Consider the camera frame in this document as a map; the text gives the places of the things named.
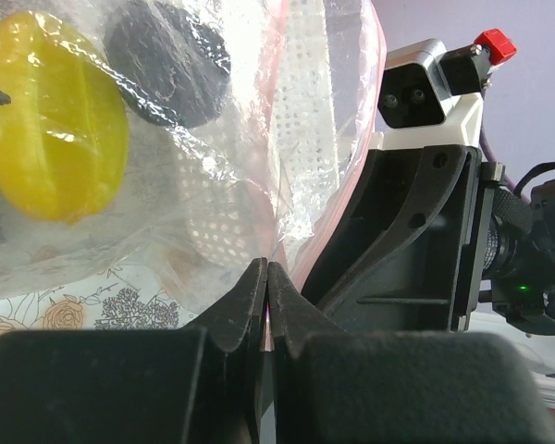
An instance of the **red emergency stop button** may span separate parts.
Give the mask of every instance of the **red emergency stop button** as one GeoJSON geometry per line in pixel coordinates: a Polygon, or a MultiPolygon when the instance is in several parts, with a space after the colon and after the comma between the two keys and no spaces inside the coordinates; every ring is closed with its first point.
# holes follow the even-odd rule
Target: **red emergency stop button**
{"type": "Polygon", "coordinates": [[[506,34],[498,29],[483,32],[475,39],[475,43],[489,48],[491,65],[494,66],[509,60],[518,51],[506,34]]]}

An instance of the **floral tablecloth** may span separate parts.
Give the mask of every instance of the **floral tablecloth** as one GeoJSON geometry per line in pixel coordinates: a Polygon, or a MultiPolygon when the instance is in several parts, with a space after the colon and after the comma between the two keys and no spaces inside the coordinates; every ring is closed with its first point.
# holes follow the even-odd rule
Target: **floral tablecloth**
{"type": "Polygon", "coordinates": [[[0,335],[16,329],[179,328],[183,309],[141,266],[116,266],[79,282],[0,301],[0,335]]]}

